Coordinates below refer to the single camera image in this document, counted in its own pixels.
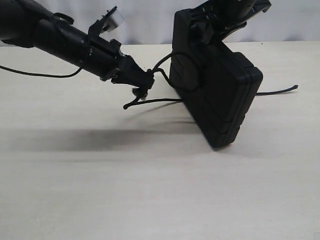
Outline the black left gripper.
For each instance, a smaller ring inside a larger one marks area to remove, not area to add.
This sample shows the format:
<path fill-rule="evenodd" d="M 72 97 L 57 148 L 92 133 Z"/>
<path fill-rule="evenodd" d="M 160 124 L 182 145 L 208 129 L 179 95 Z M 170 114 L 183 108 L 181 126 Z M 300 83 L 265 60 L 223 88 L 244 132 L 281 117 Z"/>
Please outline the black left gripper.
<path fill-rule="evenodd" d="M 154 77 L 138 66 L 130 55 L 121 52 L 122 44 L 112 39 L 92 38 L 89 54 L 84 59 L 82 68 L 100 78 L 111 79 L 113 84 L 130 85 L 141 89 L 151 89 Z"/>

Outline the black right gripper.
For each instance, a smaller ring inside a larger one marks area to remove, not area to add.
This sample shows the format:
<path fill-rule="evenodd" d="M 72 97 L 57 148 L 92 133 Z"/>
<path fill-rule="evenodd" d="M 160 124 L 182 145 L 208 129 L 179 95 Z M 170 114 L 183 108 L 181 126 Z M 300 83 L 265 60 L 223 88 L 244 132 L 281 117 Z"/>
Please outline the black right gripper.
<path fill-rule="evenodd" d="M 212 40 L 224 40 L 271 6 L 269 0 L 208 0 L 189 11 L 195 22 L 189 28 L 190 41 L 209 45 Z"/>

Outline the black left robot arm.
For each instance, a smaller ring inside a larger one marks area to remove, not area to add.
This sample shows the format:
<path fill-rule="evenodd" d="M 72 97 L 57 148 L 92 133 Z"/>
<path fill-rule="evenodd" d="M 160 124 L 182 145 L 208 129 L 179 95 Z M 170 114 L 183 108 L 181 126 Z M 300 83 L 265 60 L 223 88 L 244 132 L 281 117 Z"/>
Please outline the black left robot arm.
<path fill-rule="evenodd" d="M 149 90 L 153 76 L 141 69 L 130 55 L 121 52 L 121 43 L 100 37 L 115 30 L 123 17 L 113 7 L 83 32 L 74 19 L 53 13 L 35 0 L 0 2 L 0 40 L 22 48 L 38 48 L 89 73 L 102 81 Z"/>

